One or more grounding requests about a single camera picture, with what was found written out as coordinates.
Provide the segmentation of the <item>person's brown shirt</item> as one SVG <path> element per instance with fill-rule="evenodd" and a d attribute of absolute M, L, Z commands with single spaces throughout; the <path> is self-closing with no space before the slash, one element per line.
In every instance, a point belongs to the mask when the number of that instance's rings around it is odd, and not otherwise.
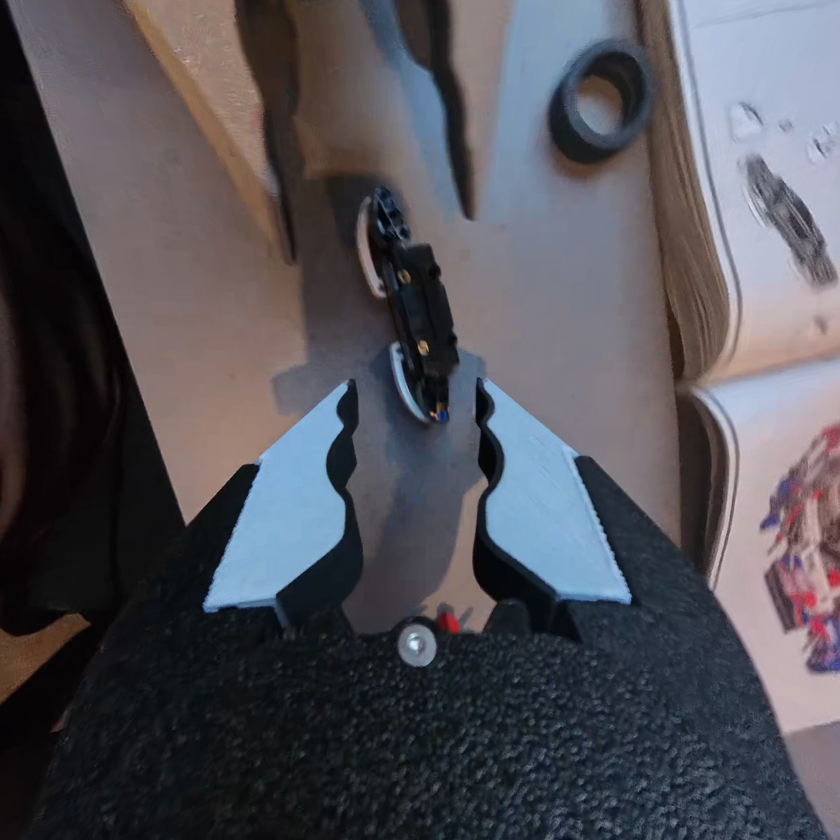
<path fill-rule="evenodd" d="M 101 282 L 46 211 L 2 192 L 2 592 L 67 507 L 116 423 L 123 374 Z"/>

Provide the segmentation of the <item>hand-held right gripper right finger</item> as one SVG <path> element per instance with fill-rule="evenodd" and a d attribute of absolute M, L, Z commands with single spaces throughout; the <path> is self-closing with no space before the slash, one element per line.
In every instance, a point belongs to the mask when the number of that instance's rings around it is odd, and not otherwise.
<path fill-rule="evenodd" d="M 578 454 L 488 378 L 476 382 L 475 420 L 487 479 L 472 551 L 476 581 L 532 633 L 578 642 L 572 605 L 632 602 Z"/>

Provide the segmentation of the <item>grey desk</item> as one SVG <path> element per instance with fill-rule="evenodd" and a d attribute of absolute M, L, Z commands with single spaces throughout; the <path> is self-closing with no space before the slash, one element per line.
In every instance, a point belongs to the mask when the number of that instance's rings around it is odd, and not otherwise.
<path fill-rule="evenodd" d="M 477 220 L 459 211 L 434 86 L 391 2 L 289 2 L 299 105 L 283 180 L 288 265 L 123 2 L 9 2 L 24 55 L 185 520 L 334 386 L 354 378 L 350 483 L 364 572 L 354 626 L 446 602 L 489 612 L 471 570 L 475 383 L 488 375 L 594 457 L 681 544 L 678 421 L 646 138 L 594 167 L 545 128 L 586 42 L 635 35 L 633 2 L 515 2 Z M 402 194 L 444 272 L 461 362 L 446 429 L 395 394 L 392 325 L 353 225 L 375 183 Z"/>

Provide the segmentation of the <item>open instruction booklet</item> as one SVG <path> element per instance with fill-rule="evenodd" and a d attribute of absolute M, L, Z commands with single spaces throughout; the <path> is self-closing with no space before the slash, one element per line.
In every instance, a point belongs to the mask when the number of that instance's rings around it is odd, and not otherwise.
<path fill-rule="evenodd" d="M 839 2 L 641 2 L 696 559 L 784 735 L 838 722 Z"/>

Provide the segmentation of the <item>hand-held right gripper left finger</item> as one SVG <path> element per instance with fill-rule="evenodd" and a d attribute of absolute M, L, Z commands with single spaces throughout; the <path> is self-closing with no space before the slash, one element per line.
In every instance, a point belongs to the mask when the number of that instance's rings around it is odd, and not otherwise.
<path fill-rule="evenodd" d="M 363 570 L 348 490 L 358 423 L 358 389 L 350 379 L 257 459 L 203 601 L 206 614 L 269 608 L 283 629 L 297 630 L 341 608 Z"/>

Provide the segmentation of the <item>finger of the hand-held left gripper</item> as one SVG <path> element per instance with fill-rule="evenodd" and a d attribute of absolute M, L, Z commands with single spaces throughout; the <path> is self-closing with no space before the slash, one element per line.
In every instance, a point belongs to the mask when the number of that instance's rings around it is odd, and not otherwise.
<path fill-rule="evenodd" d="M 399 27 L 443 112 L 458 208 L 477 220 L 497 126 L 512 1 L 401 1 Z"/>
<path fill-rule="evenodd" d="M 125 1 L 259 231 L 297 262 L 286 191 L 270 150 L 270 115 L 240 37 L 237 2 Z"/>

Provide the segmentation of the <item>white curved toy panel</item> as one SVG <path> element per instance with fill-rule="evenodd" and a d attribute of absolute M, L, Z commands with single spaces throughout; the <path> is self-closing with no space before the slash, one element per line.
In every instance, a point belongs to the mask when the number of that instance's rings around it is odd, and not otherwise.
<path fill-rule="evenodd" d="M 354 231 L 355 250 L 360 262 L 364 280 L 372 296 L 377 300 L 385 300 L 385 284 L 377 273 L 369 237 L 371 205 L 371 196 L 367 196 L 360 205 Z"/>
<path fill-rule="evenodd" d="M 388 354 L 397 394 L 410 417 L 424 426 L 447 424 L 448 405 L 437 402 L 432 409 L 427 407 L 422 386 L 409 371 L 408 359 L 401 343 L 392 342 Z"/>

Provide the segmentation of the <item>black toy tire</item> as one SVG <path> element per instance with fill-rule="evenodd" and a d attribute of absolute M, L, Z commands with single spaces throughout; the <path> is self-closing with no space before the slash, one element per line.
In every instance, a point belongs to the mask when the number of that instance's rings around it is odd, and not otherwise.
<path fill-rule="evenodd" d="M 621 101 L 621 120 L 610 131 L 584 118 L 579 94 L 584 81 L 607 82 Z M 548 108 L 554 145 L 574 163 L 598 165 L 628 149 L 647 130 L 655 112 L 657 82 L 646 49 L 617 38 L 596 41 L 564 69 Z"/>

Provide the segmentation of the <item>black patterned toy beam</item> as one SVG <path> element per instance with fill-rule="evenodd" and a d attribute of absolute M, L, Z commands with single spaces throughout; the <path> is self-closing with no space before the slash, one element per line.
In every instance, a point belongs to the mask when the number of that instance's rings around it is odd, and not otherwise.
<path fill-rule="evenodd" d="M 457 336 L 442 272 L 429 244 L 413 240 L 411 230 L 394 194 L 379 186 L 372 198 L 369 237 L 374 264 L 384 281 L 386 301 L 409 371 L 419 381 L 428 408 L 446 403 L 450 414 L 449 380 L 459 365 Z M 413 282 L 400 284 L 399 269 L 408 270 Z M 427 341 L 428 356 L 417 351 Z"/>

